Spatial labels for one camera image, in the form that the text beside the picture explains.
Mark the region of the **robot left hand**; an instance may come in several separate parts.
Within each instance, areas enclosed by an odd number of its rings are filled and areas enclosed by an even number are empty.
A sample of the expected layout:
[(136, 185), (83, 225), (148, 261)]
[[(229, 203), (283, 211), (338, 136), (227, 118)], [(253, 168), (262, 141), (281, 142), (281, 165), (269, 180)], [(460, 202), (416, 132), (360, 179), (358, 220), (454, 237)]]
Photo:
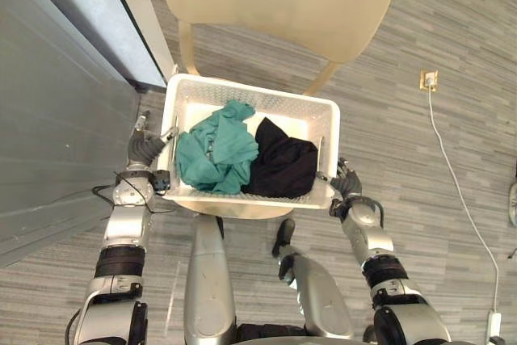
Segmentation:
[(143, 111), (133, 127), (132, 135), (128, 142), (128, 164), (141, 164), (150, 167), (163, 149), (179, 134), (179, 128), (172, 126), (162, 135), (146, 135), (145, 125), (150, 116), (150, 111)]

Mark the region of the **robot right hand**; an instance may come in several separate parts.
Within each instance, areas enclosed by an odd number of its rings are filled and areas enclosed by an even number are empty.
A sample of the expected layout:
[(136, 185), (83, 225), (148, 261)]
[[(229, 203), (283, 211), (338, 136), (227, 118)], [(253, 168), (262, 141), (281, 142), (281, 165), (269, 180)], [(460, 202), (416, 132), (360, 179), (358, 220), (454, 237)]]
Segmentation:
[(343, 157), (338, 159), (335, 177), (324, 175), (320, 171), (316, 173), (316, 176), (328, 183), (344, 200), (350, 196), (362, 195), (362, 183), (359, 176), (348, 167), (348, 161)]

